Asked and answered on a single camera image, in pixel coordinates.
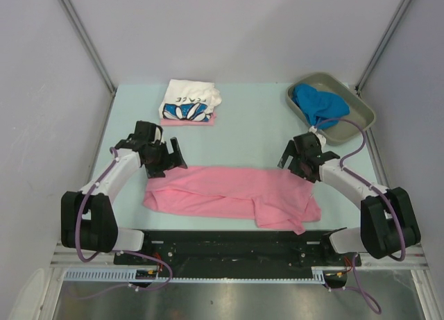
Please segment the blue t shirt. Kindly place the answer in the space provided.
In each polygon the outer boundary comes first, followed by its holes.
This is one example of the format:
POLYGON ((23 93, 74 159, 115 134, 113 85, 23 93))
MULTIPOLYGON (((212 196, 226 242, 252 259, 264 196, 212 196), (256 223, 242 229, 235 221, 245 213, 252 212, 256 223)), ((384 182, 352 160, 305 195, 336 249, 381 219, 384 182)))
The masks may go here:
POLYGON ((291 100, 300 108, 310 126, 322 130, 337 125, 340 118, 350 114, 348 104, 338 94, 318 91, 307 84, 296 85, 291 100))

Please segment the grey plastic tray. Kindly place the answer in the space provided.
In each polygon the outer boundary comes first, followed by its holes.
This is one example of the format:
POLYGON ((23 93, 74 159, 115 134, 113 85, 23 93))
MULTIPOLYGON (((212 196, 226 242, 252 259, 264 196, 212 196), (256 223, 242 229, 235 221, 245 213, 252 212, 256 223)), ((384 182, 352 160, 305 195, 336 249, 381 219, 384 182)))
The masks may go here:
POLYGON ((374 110, 326 72, 303 76, 287 89, 287 105, 308 126, 318 126, 329 145, 350 141, 376 121, 374 110))

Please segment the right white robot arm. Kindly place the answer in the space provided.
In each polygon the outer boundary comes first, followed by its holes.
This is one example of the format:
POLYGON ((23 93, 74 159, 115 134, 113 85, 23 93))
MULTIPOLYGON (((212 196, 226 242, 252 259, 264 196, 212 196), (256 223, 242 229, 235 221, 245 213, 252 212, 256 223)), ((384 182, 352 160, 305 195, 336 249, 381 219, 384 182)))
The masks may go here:
POLYGON ((305 181, 329 185, 360 211, 358 228, 342 228, 326 234, 325 244, 320 247, 325 264, 338 264, 346 253, 368 253, 375 259, 389 257, 401 262, 407 248, 420 242, 408 192, 366 180, 348 168, 344 158, 323 151, 316 134, 308 132, 289 140, 278 166, 288 168, 305 181))

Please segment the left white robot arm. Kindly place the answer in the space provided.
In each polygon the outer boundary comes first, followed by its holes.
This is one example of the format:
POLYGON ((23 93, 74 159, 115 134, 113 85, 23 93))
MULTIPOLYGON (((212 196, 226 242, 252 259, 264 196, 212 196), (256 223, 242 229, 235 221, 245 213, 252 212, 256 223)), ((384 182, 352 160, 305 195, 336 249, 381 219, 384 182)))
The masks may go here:
POLYGON ((137 121, 134 131, 110 147, 112 160, 77 192, 61 198, 61 241, 75 249, 82 262, 101 253, 129 251, 138 264, 152 259, 153 247, 140 230, 120 228, 113 203, 128 180, 141 168, 148 178, 163 178, 166 171, 187 168, 178 140, 164 139, 161 126, 137 121))

